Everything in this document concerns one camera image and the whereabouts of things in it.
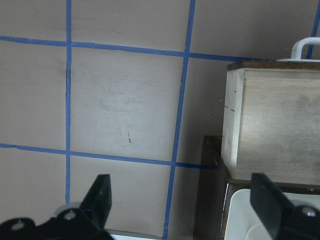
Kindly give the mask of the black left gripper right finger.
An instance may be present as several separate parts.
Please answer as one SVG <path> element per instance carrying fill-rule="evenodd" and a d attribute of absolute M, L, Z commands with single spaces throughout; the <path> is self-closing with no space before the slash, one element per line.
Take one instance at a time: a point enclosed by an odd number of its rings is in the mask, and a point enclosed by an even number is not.
<path fill-rule="evenodd" d="M 251 175 L 250 204 L 271 239 L 277 240 L 294 204 L 264 173 Z"/>

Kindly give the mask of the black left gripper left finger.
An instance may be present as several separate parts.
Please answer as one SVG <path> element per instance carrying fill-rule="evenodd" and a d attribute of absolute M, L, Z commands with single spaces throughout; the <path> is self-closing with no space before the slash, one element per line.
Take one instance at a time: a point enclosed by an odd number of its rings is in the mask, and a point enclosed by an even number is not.
<path fill-rule="evenodd" d="M 96 227 L 103 230 L 111 207 L 111 177 L 109 174 L 99 174 L 81 202 L 79 208 Z"/>

